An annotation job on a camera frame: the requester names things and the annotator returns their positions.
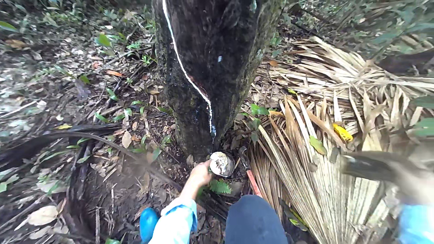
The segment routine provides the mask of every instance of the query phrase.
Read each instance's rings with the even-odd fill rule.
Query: tree trunk
[[[185,155],[218,148],[285,0],[154,0],[156,55]]]

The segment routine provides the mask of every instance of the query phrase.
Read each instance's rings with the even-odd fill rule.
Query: tree stump
[[[219,146],[246,98],[285,0],[153,0],[158,68],[185,155]]]

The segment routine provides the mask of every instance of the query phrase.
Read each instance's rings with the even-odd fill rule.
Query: green plant
[[[146,65],[149,65],[151,63],[151,61],[154,61],[150,56],[148,55],[143,55],[141,57],[141,60],[143,63],[145,63]]]
[[[218,193],[218,194],[230,194],[232,192],[232,189],[229,187],[229,184],[224,181],[223,179],[220,180],[212,180],[208,184],[211,191]]]
[[[141,43],[142,43],[141,41],[133,42],[133,43],[131,43],[130,45],[128,45],[127,48],[128,48],[129,50],[139,49]]]

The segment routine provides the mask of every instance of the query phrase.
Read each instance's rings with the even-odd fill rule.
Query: yellow leaf
[[[342,126],[333,123],[333,128],[335,129],[335,132],[342,138],[342,140],[346,142],[350,142],[353,140],[352,135]]]
[[[275,61],[275,60],[270,60],[270,61],[268,61],[268,63],[269,63],[271,66],[274,66],[274,67],[279,66],[279,64],[278,64],[277,61]]]
[[[318,139],[316,139],[313,136],[310,136],[309,140],[310,145],[315,148],[317,152],[319,152],[321,155],[327,154],[327,149],[322,145],[322,142]]]
[[[63,130],[63,129],[71,128],[71,127],[72,127],[72,125],[63,124],[63,125],[57,126],[56,129]]]

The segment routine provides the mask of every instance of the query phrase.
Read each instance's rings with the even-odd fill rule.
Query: blue rubber boot
[[[140,238],[142,244],[147,244],[152,239],[158,215],[152,208],[146,208],[140,215]]]

